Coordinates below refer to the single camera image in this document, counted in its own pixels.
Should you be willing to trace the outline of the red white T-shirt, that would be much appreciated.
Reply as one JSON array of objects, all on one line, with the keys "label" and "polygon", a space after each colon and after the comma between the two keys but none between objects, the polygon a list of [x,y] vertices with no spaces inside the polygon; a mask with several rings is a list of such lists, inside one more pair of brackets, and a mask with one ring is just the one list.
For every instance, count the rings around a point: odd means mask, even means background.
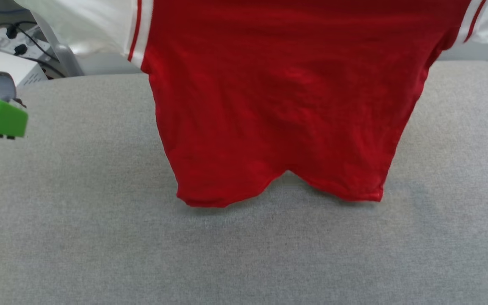
[{"label": "red white T-shirt", "polygon": [[488,0],[15,0],[76,54],[149,76],[155,120],[194,207],[258,196],[294,172],[381,201],[440,54],[488,43]]}]

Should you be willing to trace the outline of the white box device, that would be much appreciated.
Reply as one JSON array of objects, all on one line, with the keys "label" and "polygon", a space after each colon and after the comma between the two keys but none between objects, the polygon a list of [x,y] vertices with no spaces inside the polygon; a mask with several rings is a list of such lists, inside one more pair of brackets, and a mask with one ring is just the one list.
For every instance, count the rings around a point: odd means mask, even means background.
[{"label": "white box device", "polygon": [[17,88],[48,80],[46,73],[37,62],[1,51],[0,72],[10,74]]}]

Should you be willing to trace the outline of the white metal desk leg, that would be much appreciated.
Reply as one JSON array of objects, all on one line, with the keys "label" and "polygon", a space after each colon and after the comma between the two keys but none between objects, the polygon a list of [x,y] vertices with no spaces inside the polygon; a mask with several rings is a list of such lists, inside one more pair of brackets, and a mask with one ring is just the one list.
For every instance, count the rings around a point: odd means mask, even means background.
[{"label": "white metal desk leg", "polygon": [[65,69],[69,77],[82,77],[85,73],[81,69],[79,62],[76,60],[71,48],[67,45],[62,38],[52,29],[52,27],[45,21],[39,14],[31,11],[33,18],[37,21],[43,35],[46,37],[48,43],[50,43],[52,50]]}]

